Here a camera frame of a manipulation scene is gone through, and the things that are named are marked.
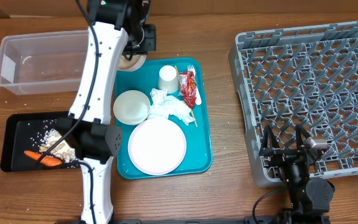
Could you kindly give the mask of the white bowl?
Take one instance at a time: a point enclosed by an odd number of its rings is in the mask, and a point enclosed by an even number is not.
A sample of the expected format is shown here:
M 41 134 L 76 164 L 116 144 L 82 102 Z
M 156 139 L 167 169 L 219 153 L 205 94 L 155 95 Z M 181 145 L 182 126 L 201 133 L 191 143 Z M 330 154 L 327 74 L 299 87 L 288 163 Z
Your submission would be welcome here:
M 114 101 L 113 113 L 123 124 L 138 125 L 147 119 L 149 112 L 150 100 L 141 91 L 125 91 Z

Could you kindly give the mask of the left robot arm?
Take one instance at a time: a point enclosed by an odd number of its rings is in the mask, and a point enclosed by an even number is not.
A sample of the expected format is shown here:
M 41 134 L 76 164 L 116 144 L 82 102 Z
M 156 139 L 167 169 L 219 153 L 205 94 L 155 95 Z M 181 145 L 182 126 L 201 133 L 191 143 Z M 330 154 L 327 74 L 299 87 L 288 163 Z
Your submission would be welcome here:
M 88 45 L 80 86 L 67 118 L 57 129 L 75 150 L 81 169 L 83 211 L 79 223 L 113 223 L 111 170 L 122 129 L 111 125 L 112 92 L 122 58 L 133 61 L 156 49 L 150 1 L 88 1 L 78 6 L 88 23 Z

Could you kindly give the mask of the pink bowl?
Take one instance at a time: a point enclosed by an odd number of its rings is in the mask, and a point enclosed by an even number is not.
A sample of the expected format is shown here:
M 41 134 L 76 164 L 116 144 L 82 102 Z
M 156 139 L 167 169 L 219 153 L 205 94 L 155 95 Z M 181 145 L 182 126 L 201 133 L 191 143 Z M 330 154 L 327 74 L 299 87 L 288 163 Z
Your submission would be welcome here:
M 119 71 L 127 71 L 133 72 L 138 70 L 146 61 L 146 55 L 133 55 L 131 59 L 129 59 L 130 55 L 122 54 L 120 57 L 118 70 Z

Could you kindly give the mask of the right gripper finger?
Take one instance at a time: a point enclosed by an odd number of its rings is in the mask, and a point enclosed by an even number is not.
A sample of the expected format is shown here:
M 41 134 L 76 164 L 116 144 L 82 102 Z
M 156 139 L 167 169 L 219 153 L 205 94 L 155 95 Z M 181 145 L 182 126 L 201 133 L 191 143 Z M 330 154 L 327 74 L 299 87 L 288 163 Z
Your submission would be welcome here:
M 264 128 L 263 138 L 261 141 L 261 151 L 272 151 L 274 149 L 279 149 L 280 145 L 277 141 L 276 136 L 274 135 L 270 125 L 266 125 Z
M 308 139 L 311 137 L 309 132 L 300 124 L 295 126 L 296 148 L 310 148 Z

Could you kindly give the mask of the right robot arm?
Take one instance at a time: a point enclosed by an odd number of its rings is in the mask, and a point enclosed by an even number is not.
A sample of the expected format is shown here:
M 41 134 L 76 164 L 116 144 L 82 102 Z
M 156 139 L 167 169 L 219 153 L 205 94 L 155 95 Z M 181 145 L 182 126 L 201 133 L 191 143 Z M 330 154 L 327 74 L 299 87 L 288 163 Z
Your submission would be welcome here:
M 295 126 L 296 149 L 280 149 L 270 126 L 264 129 L 259 154 L 269 157 L 269 167 L 280 169 L 280 180 L 288 190 L 291 207 L 281 209 L 268 223 L 329 223 L 330 202 L 335 187 L 325 179 L 311 177 L 309 167 L 328 150 L 323 138 L 311 136 L 301 125 Z

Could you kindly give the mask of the white napkin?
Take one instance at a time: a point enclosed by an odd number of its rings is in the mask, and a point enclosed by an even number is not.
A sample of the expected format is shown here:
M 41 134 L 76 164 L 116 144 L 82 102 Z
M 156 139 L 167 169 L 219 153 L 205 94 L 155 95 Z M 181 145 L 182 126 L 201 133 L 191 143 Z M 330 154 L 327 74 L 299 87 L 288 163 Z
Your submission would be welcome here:
M 172 95 L 167 95 L 167 90 L 158 90 L 153 88 L 150 92 L 150 96 L 152 99 L 152 105 L 150 106 L 147 119 L 168 119 L 170 115 L 173 115 L 184 122 L 187 126 L 196 121 L 190 114 L 191 109 L 187 106 L 187 104 Z

